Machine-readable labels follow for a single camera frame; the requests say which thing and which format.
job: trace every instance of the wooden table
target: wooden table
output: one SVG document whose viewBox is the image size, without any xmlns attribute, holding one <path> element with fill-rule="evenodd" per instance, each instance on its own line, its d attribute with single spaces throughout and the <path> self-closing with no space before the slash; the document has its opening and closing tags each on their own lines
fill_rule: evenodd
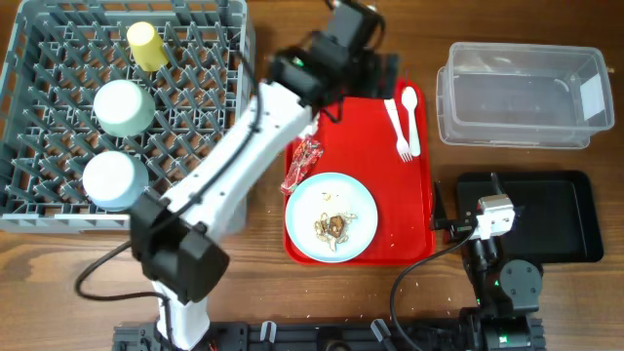
<svg viewBox="0 0 624 351">
<path fill-rule="evenodd" d="M 18 0 L 0 5 L 0 48 L 6 48 Z M 321 0 L 252 1 L 258 76 L 265 58 L 297 43 L 330 17 Z M 592 180 L 604 259 L 549 265 L 537 314 L 549 350 L 624 349 L 624 125 L 592 137 L 580 151 L 459 147 L 442 144 L 436 122 L 436 72 L 456 41 L 518 42 L 602 50 L 616 111 L 624 111 L 622 2 L 505 0 L 378 2 L 388 30 L 384 52 L 399 53 L 410 79 L 426 96 L 431 172 L 453 207 L 454 180 L 468 171 L 581 170 Z M 232 262 L 211 293 L 213 321 L 278 323 L 366 322 L 388 318 L 389 293 L 402 268 L 303 267 L 282 249 L 282 160 L 276 160 L 250 196 L 250 225 L 225 240 Z M 153 320 L 153 298 L 95 303 L 73 293 L 73 281 L 91 261 L 126 240 L 122 234 L 0 234 L 0 345 L 4 350 L 109 350 L 112 328 Z M 87 284 L 94 292 L 149 290 L 129 254 L 104 265 Z M 399 294 L 408 317 L 455 316 L 474 305 L 458 254 L 409 275 Z"/>
</svg>

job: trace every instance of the black mounting base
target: black mounting base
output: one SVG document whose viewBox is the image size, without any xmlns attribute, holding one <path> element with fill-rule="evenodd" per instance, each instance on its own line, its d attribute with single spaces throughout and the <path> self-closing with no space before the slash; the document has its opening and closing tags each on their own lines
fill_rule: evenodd
<svg viewBox="0 0 624 351">
<path fill-rule="evenodd" d="M 529 347 L 506 348 L 506 350 L 540 350 L 543 348 L 541 320 L 529 320 L 533 343 Z M 392 341 L 397 350 L 411 350 L 390 325 Z M 422 320 L 405 323 L 404 328 L 423 351 L 466 350 L 469 331 L 455 319 Z M 343 341 L 348 347 L 335 347 Z M 113 336 L 113 351 L 171 351 L 154 323 L 134 327 L 117 327 Z M 275 343 L 260 341 L 260 326 L 245 323 L 212 323 L 204 339 L 193 351 L 384 351 L 368 324 L 358 325 L 278 325 Z"/>
</svg>

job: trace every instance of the plate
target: plate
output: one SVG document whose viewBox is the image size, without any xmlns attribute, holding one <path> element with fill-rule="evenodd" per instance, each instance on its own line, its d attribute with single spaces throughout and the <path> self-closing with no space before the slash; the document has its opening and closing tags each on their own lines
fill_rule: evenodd
<svg viewBox="0 0 624 351">
<path fill-rule="evenodd" d="M 330 208 L 346 209 L 358 217 L 347 227 L 349 240 L 337 244 L 335 252 L 330 244 L 317 239 L 314 231 L 314 222 L 328 208 L 327 204 L 323 205 L 323 193 L 336 199 Z M 311 176 L 297 187 L 286 205 L 285 221 L 292 242 L 302 253 L 321 262 L 339 263 L 354 258 L 369 246 L 377 231 L 377 206 L 358 180 L 349 175 L 324 173 Z"/>
</svg>

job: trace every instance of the white label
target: white label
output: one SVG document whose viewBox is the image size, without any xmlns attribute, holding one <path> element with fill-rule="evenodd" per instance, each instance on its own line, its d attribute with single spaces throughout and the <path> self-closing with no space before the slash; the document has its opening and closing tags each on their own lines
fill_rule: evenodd
<svg viewBox="0 0 624 351">
<path fill-rule="evenodd" d="M 600 75 L 595 75 L 581 85 L 581 101 L 583 102 L 585 121 L 605 110 L 605 96 L 603 95 L 603 82 Z"/>
</svg>

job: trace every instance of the plastic bin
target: plastic bin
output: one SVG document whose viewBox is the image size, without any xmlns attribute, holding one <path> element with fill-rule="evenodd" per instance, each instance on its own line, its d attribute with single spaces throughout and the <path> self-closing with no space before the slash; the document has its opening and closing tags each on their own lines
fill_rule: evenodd
<svg viewBox="0 0 624 351">
<path fill-rule="evenodd" d="M 598 49 L 455 43 L 438 72 L 444 143 L 580 149 L 613 127 Z"/>
<path fill-rule="evenodd" d="M 126 32 L 149 21 L 170 59 L 145 72 Z M 0 77 L 0 229 L 30 233 L 124 230 L 127 214 L 91 203 L 87 163 L 125 152 L 149 172 L 145 192 L 160 197 L 188 175 L 246 108 L 255 35 L 245 0 L 25 0 Z M 136 137 L 106 134 L 93 112 L 105 83 L 127 79 L 156 101 L 155 123 Z M 243 228 L 247 202 L 228 229 Z"/>
</svg>

